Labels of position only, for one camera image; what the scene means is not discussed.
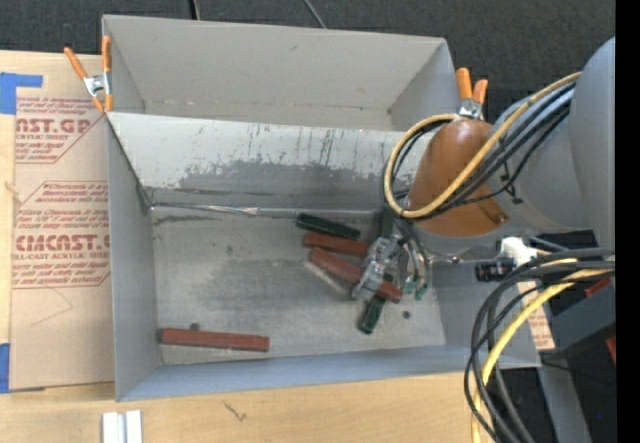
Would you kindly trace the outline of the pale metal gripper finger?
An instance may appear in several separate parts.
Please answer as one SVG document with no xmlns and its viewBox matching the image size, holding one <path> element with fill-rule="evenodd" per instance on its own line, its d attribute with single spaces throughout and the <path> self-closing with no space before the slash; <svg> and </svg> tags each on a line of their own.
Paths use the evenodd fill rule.
<svg viewBox="0 0 640 443">
<path fill-rule="evenodd" d="M 358 282 L 351 289 L 354 300 L 370 301 L 376 296 L 385 280 L 384 270 L 379 266 L 368 266 Z"/>
<path fill-rule="evenodd" d="M 398 239 L 391 237 L 378 237 L 368 248 L 364 259 L 365 270 L 393 271 L 398 262 Z"/>
</svg>

